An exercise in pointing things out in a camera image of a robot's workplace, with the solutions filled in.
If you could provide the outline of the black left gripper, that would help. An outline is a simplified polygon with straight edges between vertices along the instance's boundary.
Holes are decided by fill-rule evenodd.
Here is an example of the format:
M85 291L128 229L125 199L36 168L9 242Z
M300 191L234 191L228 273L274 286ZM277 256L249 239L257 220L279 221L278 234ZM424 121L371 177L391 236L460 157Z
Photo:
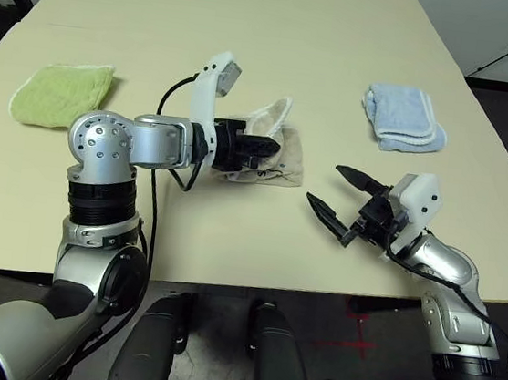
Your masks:
M280 144L270 137L245 134L247 126L241 119L216 118L215 156L212 168L222 172L258 169L261 158L273 157Z

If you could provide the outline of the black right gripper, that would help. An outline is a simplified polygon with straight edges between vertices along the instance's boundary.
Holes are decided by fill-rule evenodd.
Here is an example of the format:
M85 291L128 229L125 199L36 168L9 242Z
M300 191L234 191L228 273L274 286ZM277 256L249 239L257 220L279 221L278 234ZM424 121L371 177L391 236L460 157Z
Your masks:
M389 197L390 186L379 183L368 174L352 167L337 165L339 172L347 182L360 191L371 195L368 202L362 206L358 218L350 227L343 224L327 204L317 196L308 192L307 200L319 221L334 235L341 246L348 246L354 239L360 238L366 242L386 250L387 242L393 241L409 223L405 210L395 213L391 207Z

